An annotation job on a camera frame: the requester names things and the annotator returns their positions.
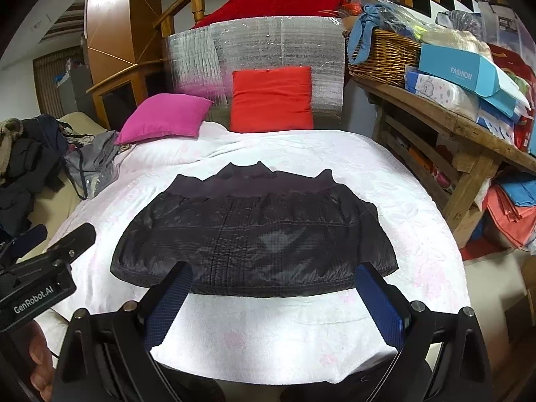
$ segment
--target red pillow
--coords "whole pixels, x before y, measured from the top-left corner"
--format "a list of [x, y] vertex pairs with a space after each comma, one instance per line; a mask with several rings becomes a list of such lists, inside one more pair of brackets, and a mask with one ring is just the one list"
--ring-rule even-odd
[[234, 71], [230, 130], [312, 130], [311, 85], [310, 66]]

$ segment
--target screw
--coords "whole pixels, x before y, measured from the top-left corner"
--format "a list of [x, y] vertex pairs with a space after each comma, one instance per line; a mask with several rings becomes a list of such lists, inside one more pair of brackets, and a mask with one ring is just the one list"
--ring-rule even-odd
[[79, 308], [76, 310], [73, 314], [73, 317], [75, 319], [82, 319], [87, 313], [87, 310], [85, 308]]
[[411, 303], [411, 308], [413, 308], [415, 311], [419, 311], [420, 313], [421, 311], [426, 310], [426, 305], [424, 305], [420, 300], [414, 300]]
[[471, 307], [463, 307], [464, 314], [468, 317], [474, 316], [474, 310]]
[[128, 302], [125, 302], [123, 305], [124, 311], [134, 311], [138, 308], [138, 303], [135, 300], [129, 300]]

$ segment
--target pink pillow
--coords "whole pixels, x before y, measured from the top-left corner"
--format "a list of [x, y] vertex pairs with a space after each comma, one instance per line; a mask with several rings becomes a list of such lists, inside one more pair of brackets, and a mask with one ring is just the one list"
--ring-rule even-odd
[[212, 101], [183, 93], [159, 93], [147, 98], [129, 116], [116, 145], [162, 136], [199, 136]]

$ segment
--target diaper package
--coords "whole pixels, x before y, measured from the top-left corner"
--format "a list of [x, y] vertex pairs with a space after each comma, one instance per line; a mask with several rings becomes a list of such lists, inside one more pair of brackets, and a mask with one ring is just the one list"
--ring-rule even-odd
[[457, 84], [406, 68], [406, 90], [487, 128], [491, 134], [514, 145], [514, 120]]

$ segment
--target floor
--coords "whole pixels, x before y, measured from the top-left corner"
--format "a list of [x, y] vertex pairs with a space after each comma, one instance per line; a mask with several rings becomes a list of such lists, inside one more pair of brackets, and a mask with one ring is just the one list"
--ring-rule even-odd
[[[510, 353], [504, 311], [526, 293], [520, 267], [527, 257], [526, 252], [516, 250], [465, 263], [471, 306], [478, 317], [492, 369], [496, 369]], [[225, 381], [219, 381], [219, 384], [227, 402], [279, 402], [282, 391], [282, 387], [277, 386]]]

